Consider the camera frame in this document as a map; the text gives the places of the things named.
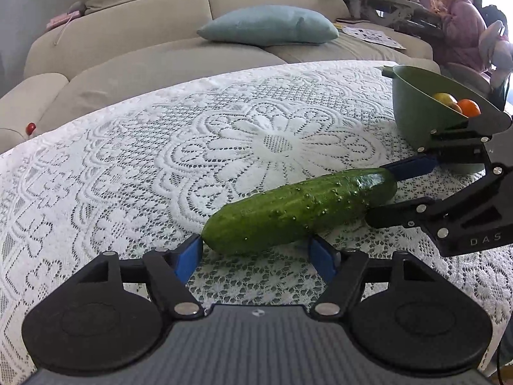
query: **white lace tablecloth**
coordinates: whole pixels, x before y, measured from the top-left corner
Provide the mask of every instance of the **white lace tablecloth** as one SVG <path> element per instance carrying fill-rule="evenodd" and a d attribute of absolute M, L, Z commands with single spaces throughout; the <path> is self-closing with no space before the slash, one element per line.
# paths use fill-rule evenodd
<path fill-rule="evenodd" d="M 394 124 L 391 80 L 375 68 L 384 64 L 393 63 L 204 78 L 107 107 L 1 156 L 0 383 L 18 384 L 33 369 L 20 333 L 27 311 L 101 251 L 136 258 L 174 248 L 229 201 L 411 155 Z M 437 170 L 401 183 L 397 199 L 442 198 L 470 181 Z M 442 259 L 420 229 L 363 224 L 327 239 L 379 258 L 406 249 L 435 268 L 491 316 L 488 362 L 511 313 L 510 247 Z M 189 287 L 207 306 L 308 304 L 324 284 L 303 248 L 284 246 L 224 259 L 206 249 Z"/>

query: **sofa backrest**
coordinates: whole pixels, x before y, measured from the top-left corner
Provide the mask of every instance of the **sofa backrest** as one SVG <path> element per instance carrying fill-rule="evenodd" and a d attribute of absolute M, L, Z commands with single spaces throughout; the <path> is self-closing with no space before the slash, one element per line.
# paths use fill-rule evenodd
<path fill-rule="evenodd" d="M 324 15 L 331 21 L 337 18 L 350 18 L 349 10 L 344 0 L 208 0 L 212 18 L 216 19 L 238 8 L 254 5 L 276 4 L 309 8 Z"/>
<path fill-rule="evenodd" d="M 42 35 L 30 48 L 24 76 L 58 72 L 71 80 L 127 52 L 198 37 L 196 31 L 210 20 L 208 0 L 130 1 Z"/>
<path fill-rule="evenodd" d="M 196 38 L 212 18 L 238 8 L 283 4 L 309 8 L 334 21 L 350 17 L 343 0 L 136 0 L 88 14 L 42 35 L 25 64 L 25 78 L 57 72 L 69 80 L 116 56 Z"/>

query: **bowl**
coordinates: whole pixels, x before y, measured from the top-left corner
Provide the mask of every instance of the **bowl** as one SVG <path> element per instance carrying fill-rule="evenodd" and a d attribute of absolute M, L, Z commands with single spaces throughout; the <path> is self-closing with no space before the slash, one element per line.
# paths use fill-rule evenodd
<path fill-rule="evenodd" d="M 429 146 L 431 131 L 440 132 L 473 120 L 431 97 L 437 93 L 451 94 L 457 100 L 471 99 L 479 105 L 481 115 L 487 121 L 504 123 L 504 130 L 511 125 L 511 118 L 506 113 L 450 78 L 406 65 L 385 66 L 382 74 L 393 78 L 393 115 L 397 129 L 415 150 Z M 453 172 L 468 174 L 482 171 L 484 165 L 451 165 L 448 168 Z"/>

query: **plush toy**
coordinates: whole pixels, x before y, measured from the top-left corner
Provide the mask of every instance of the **plush toy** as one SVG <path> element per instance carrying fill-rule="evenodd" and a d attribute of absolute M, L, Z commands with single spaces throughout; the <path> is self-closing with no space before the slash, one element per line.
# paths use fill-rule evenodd
<path fill-rule="evenodd" d="M 479 53 L 485 66 L 491 71 L 490 85 L 498 88 L 513 72 L 513 43 L 502 34 L 504 25 L 500 20 L 491 24 L 479 38 Z"/>

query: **light blue pillow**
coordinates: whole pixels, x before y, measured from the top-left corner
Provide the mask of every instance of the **light blue pillow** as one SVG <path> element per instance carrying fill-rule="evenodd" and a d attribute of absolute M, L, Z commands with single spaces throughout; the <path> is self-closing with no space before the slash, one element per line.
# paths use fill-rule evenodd
<path fill-rule="evenodd" d="M 337 28 L 322 14 L 288 5 L 240 8 L 207 23 L 198 34 L 207 40 L 263 47 L 325 43 L 339 37 Z"/>

